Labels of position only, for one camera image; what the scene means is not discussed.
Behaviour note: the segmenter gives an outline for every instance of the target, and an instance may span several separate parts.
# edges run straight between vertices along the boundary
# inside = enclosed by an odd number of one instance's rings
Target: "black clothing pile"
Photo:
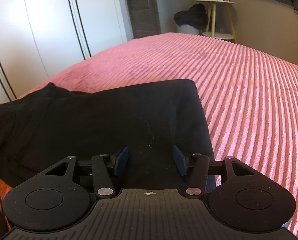
[[[49,83],[0,105],[0,178],[12,187],[69,155],[91,160],[129,146],[125,188],[181,189],[172,156],[200,152],[214,159],[195,83],[173,80],[93,94]],[[207,188],[215,186],[210,176]]]
[[[208,25],[208,15],[202,3],[193,5],[188,11],[180,11],[175,14],[175,22],[181,26],[188,24],[198,30],[204,31]]]

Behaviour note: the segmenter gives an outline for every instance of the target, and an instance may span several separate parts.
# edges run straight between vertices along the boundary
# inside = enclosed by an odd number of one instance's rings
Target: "black cord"
[[[0,195],[0,205],[1,205],[1,214],[0,215],[2,216],[2,219],[3,219],[4,224],[6,226],[6,223],[5,223],[6,217],[5,217],[4,212],[3,212],[3,209],[2,209],[2,198],[1,198],[1,195]]]
[[[295,9],[295,11],[297,11],[298,12],[298,7],[297,6],[294,6],[294,0],[291,0],[291,4],[292,4],[292,6],[293,6],[293,8]]]

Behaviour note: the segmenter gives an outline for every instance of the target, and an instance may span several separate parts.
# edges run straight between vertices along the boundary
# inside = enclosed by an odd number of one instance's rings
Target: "crosshair marking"
[[[148,195],[148,196],[153,196],[153,194],[155,194],[155,193],[153,193],[152,191],[148,191],[145,194]]]

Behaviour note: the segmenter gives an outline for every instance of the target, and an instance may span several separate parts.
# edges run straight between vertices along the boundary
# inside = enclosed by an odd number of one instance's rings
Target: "metal screw head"
[[[113,193],[113,189],[109,188],[109,187],[103,187],[101,189],[98,190],[98,194],[101,196],[109,196]]]
[[[188,195],[191,195],[191,196],[197,196],[202,193],[201,189],[199,189],[197,187],[190,187],[186,190],[186,192]]]

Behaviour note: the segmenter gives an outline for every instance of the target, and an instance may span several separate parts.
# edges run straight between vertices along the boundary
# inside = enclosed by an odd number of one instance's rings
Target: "circular pad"
[[[255,188],[238,192],[236,200],[241,206],[251,210],[262,210],[273,203],[273,197],[268,192]]]
[[[38,210],[55,208],[59,206],[62,201],[62,193],[55,189],[38,189],[31,192],[26,198],[27,205]]]

